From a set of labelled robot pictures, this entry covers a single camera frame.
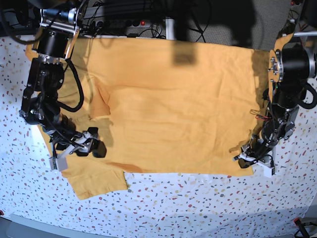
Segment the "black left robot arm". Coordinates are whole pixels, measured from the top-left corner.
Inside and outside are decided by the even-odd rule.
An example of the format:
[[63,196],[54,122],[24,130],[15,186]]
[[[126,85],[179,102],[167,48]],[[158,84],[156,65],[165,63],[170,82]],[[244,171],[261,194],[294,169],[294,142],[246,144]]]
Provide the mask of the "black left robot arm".
[[293,0],[289,18],[269,54],[267,101],[262,128],[234,157],[240,168],[258,164],[274,174],[273,149],[288,140],[295,129],[299,108],[317,105],[317,91],[308,83],[317,76],[317,2]]

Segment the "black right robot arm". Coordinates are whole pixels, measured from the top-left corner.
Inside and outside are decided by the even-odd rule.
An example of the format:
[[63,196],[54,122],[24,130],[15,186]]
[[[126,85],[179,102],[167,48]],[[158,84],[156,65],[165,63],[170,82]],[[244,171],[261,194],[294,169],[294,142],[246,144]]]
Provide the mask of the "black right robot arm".
[[[32,49],[38,54],[32,59],[27,86],[23,91],[20,116],[31,125],[39,125],[50,137],[53,158],[57,151],[77,156],[106,155],[106,147],[99,140],[98,128],[78,132],[75,124],[61,110],[74,113],[84,103],[84,93],[74,64],[71,61],[88,2],[86,0],[32,0],[40,11],[38,39]],[[70,107],[58,100],[58,90],[64,82],[66,62],[73,73],[79,92],[79,103]]]

